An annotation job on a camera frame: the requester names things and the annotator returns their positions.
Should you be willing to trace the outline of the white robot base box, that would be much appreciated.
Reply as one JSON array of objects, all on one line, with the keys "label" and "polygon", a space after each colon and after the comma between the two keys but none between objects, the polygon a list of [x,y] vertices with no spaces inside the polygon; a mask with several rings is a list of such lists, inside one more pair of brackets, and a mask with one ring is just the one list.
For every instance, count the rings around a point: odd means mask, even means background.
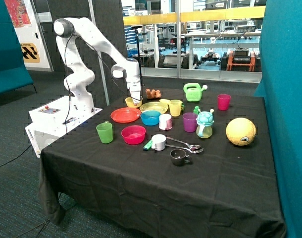
[{"label": "white robot base box", "polygon": [[70,132],[81,123],[101,111],[101,108],[85,112],[75,97],[63,96],[29,111],[32,123],[25,127],[36,156],[41,150]]}]

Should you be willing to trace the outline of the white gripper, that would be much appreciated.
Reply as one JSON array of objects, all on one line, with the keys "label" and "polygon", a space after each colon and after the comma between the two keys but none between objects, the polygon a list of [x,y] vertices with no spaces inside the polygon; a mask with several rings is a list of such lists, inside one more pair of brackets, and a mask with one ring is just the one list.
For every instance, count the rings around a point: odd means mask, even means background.
[{"label": "white gripper", "polygon": [[133,103],[138,104],[141,101],[141,84],[140,84],[140,82],[128,82],[127,88],[130,92]]}]

